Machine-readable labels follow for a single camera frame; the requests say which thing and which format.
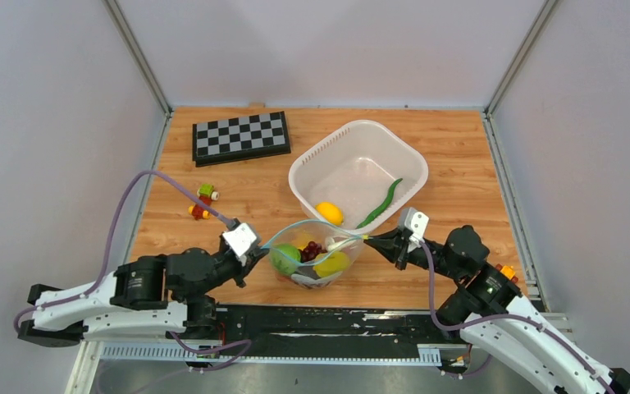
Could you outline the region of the green custard apple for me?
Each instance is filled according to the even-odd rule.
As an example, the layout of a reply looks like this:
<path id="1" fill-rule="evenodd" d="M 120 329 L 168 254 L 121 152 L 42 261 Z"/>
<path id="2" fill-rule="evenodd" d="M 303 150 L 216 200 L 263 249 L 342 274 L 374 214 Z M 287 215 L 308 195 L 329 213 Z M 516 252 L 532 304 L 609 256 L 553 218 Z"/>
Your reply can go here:
<path id="1" fill-rule="evenodd" d="M 301 253 L 291 244 L 279 244 L 271 248 L 269 259 L 279 274 L 290 276 L 299 268 Z"/>

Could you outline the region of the white garlic bulb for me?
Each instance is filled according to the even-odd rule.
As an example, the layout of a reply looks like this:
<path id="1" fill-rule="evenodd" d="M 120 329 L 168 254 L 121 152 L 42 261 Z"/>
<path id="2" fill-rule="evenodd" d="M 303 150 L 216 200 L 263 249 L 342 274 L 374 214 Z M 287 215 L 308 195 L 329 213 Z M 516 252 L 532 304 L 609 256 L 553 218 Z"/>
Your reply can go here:
<path id="1" fill-rule="evenodd" d="M 353 240 L 351 237 L 333 237 L 329 236 L 325 239 L 324 249 L 327 252 L 333 252 L 345 248 L 348 243 Z"/>

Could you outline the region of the yellow green starfruit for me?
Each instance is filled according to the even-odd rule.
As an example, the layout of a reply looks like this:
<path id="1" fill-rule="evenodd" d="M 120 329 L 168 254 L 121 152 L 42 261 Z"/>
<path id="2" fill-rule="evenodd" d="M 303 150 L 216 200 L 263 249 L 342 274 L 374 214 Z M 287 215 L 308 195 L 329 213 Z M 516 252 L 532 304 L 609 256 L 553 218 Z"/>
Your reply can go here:
<path id="1" fill-rule="evenodd" d="M 313 266 L 313 271 L 320 277 L 329 277 L 343 272 L 351 265 L 349 256 L 341 251 L 329 254 L 323 261 Z"/>

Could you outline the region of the clear zip top bag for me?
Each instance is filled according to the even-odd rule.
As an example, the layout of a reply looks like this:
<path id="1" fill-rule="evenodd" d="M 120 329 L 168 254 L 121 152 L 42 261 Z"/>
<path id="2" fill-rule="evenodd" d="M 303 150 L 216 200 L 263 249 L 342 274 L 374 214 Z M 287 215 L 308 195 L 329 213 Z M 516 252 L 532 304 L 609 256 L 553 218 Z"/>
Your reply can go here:
<path id="1" fill-rule="evenodd" d="M 280 230 L 264 248 L 277 278 L 317 289 L 329 286 L 353 265 L 363 240 L 329 222 L 308 219 Z"/>

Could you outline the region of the purple grape bunch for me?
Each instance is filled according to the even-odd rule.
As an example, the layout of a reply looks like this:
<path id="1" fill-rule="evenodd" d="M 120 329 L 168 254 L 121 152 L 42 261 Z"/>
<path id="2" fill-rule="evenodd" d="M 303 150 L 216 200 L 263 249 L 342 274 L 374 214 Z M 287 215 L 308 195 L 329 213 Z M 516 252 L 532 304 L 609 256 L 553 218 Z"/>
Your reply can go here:
<path id="1" fill-rule="evenodd" d="M 327 253 L 323 244 L 311 242 L 307 248 L 299 250 L 301 263 L 316 263 Z"/>

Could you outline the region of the white plastic basket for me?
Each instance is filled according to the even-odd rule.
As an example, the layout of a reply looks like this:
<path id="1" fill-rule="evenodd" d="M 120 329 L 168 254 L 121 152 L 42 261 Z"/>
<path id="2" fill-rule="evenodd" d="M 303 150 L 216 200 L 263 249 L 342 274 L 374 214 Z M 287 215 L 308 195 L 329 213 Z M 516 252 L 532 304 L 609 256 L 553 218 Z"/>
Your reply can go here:
<path id="1" fill-rule="evenodd" d="M 304 213 L 331 202 L 354 234 L 375 231 L 427 183 L 426 159 L 383 124 L 350 121 L 295 159 L 288 182 Z"/>

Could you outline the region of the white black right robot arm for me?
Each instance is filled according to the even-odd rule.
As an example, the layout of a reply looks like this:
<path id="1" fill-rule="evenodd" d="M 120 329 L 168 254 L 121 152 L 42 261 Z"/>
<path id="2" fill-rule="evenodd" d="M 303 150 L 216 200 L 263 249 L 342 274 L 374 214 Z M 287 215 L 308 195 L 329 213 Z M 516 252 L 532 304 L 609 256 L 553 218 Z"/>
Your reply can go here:
<path id="1" fill-rule="evenodd" d="M 473 227 L 454 229 L 444 244 L 398 227 L 363 241 L 399 270 L 414 265 L 453 280 L 457 289 L 431 309 L 437 335 L 465 341 L 510 367 L 541 393 L 628 393 L 630 373 L 577 348 L 520 291 L 507 266 L 487 262 Z"/>

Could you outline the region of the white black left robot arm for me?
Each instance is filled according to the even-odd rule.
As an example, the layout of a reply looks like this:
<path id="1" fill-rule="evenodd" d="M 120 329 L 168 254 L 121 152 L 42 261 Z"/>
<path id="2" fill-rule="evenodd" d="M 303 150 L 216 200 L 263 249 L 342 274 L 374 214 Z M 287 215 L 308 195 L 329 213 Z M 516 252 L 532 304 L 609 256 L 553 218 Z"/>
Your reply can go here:
<path id="1" fill-rule="evenodd" d="M 95 337 L 211 339 L 221 324 L 210 291 L 245 277 L 268 250 L 252 248 L 241 261 L 221 242 L 213 254 L 189 248 L 177 254 L 142 256 L 109 273 L 92 293 L 42 284 L 30 288 L 31 318 L 19 323 L 19 339 L 58 348 Z"/>

